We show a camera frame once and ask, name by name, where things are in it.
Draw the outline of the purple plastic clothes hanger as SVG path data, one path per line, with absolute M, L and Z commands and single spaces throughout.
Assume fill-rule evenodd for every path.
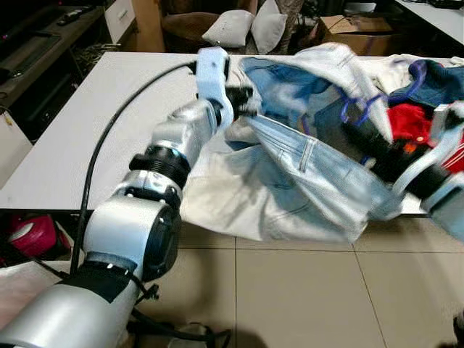
M 352 69 L 359 73 L 354 79 L 358 89 L 344 92 L 345 102 L 339 120 L 359 128 L 370 126 L 391 139 L 388 109 L 415 103 L 415 95 L 424 90 L 430 74 L 428 60 L 402 55 L 362 59 Z

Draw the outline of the cream white denim shorts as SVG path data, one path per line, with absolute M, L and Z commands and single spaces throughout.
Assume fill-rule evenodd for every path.
M 392 142 L 384 94 L 342 43 L 242 57 L 254 115 L 216 133 L 183 190 L 181 216 L 252 241 L 352 243 L 403 199 L 362 163 L 345 126 Z

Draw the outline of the red garment with cream stripes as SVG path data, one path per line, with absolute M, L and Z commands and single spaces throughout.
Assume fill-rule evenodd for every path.
M 387 114 L 390 120 L 392 139 L 407 139 L 417 144 L 427 144 L 434 148 L 438 143 L 438 137 L 431 135 L 433 109 L 414 104 L 401 103 L 389 107 Z M 464 135 L 455 152 L 444 159 L 443 166 L 451 173 L 464 171 Z

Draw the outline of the grey pillow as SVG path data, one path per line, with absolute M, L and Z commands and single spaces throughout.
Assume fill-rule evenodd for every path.
M 225 11 L 202 34 L 202 39 L 223 49 L 241 49 L 246 46 L 254 14 L 244 9 Z
M 286 24 L 287 14 L 282 13 L 276 0 L 265 0 L 259 7 L 251 26 L 258 55 L 266 55 L 278 46 Z

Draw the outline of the brown round chair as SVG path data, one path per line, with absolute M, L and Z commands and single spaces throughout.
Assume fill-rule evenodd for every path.
M 211 46 L 202 36 L 218 18 L 219 14 L 202 11 L 167 14 L 160 20 L 166 52 L 197 53 Z

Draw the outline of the blue denim garment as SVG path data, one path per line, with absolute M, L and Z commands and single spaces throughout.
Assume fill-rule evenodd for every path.
M 438 107 L 464 100 L 464 67 L 443 67 L 436 61 L 418 60 L 409 66 L 417 73 L 408 99 L 422 106 Z

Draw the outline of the brown wooden panel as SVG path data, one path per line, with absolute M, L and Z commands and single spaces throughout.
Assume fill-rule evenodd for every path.
M 132 0 L 132 5 L 137 25 L 135 51 L 165 53 L 160 0 Z

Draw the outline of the brown cardboard box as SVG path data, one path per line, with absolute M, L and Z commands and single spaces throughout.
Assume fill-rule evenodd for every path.
M 399 34 L 383 17 L 321 17 L 323 42 L 345 44 L 359 56 L 385 57 L 399 48 Z

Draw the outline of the white board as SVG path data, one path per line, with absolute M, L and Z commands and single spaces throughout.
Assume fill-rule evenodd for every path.
M 107 35 L 114 44 L 118 44 L 130 26 L 135 23 L 136 14 L 133 0 L 105 0 L 104 20 Z

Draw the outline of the long white table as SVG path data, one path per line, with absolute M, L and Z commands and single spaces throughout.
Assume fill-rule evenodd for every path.
M 427 0 L 395 0 L 455 42 L 464 44 L 464 9 L 439 9 Z

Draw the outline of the white table with black legs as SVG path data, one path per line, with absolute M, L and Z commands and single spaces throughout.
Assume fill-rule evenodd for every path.
M 196 93 L 189 70 L 173 66 L 194 54 L 109 52 L 67 100 L 46 132 L 0 188 L 0 211 L 77 212 L 97 140 L 113 114 L 96 160 L 89 208 L 109 198 L 154 127 Z

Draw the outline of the black remote control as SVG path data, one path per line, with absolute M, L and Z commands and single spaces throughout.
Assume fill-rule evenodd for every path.
M 96 9 L 96 6 L 92 6 L 92 4 L 87 4 L 87 6 L 76 7 L 76 9 L 72 9 L 67 11 L 67 13 L 63 14 L 59 20 L 57 20 L 57 26 L 66 26 L 67 24 L 72 23 L 73 21 L 79 20 L 84 14 L 92 12 Z

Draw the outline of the black low shelf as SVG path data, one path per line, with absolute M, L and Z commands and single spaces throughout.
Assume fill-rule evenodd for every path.
M 74 52 L 95 30 L 106 30 L 104 7 L 92 6 L 79 20 L 57 26 L 63 14 L 82 6 L 47 4 L 0 32 L 0 112 L 8 112 L 32 143 L 87 74 Z

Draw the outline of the pink clothes iron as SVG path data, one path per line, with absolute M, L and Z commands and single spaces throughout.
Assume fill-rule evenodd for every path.
M 4 239 L 27 256 L 53 260 L 61 255 L 59 232 L 50 215 L 11 215 Z

